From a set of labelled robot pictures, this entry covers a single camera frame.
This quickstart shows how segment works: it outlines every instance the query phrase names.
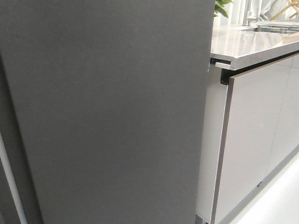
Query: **white cabinet door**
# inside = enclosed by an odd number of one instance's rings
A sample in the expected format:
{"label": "white cabinet door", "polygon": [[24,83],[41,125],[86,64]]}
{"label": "white cabinet door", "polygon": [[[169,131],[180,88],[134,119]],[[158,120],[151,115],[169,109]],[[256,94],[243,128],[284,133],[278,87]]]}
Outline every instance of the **white cabinet door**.
{"label": "white cabinet door", "polygon": [[269,174],[299,144],[299,56],[295,56],[281,109],[273,148],[269,160]]}
{"label": "white cabinet door", "polygon": [[265,177],[292,58],[231,77],[215,223]]}

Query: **white cabinet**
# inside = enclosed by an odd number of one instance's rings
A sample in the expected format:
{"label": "white cabinet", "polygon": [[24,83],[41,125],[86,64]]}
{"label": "white cabinet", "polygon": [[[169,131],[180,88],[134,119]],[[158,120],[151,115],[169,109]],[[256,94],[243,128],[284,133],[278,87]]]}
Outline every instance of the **white cabinet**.
{"label": "white cabinet", "polygon": [[[197,203],[206,222],[218,224],[298,145],[299,68],[293,59],[232,76],[227,91],[214,80],[214,91],[226,97],[208,89]],[[219,74],[212,66],[209,75]]]}

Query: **gray countertop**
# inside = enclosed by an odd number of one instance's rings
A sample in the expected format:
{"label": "gray countertop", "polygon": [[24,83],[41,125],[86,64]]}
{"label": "gray countertop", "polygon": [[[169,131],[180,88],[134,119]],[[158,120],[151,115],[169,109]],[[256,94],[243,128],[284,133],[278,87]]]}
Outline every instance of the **gray countertop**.
{"label": "gray countertop", "polygon": [[[298,22],[279,24],[299,25]],[[220,26],[214,27],[211,58],[221,59],[224,63],[216,66],[238,70],[299,50],[299,33],[278,34],[248,31],[252,27]]]}

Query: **kitchen island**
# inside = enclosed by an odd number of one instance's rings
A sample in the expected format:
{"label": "kitchen island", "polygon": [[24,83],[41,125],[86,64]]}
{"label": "kitchen island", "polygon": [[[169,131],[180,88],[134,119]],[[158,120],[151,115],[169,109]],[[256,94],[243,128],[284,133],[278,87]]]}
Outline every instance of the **kitchen island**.
{"label": "kitchen island", "polygon": [[225,224],[298,150],[299,33],[255,29],[213,33],[197,203],[209,224]]}

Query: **white floor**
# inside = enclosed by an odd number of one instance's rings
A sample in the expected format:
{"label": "white floor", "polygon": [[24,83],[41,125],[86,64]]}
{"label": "white floor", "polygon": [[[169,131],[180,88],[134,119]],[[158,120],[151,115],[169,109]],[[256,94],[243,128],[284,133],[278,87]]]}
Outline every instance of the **white floor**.
{"label": "white floor", "polygon": [[230,224],[299,224],[299,154]]}

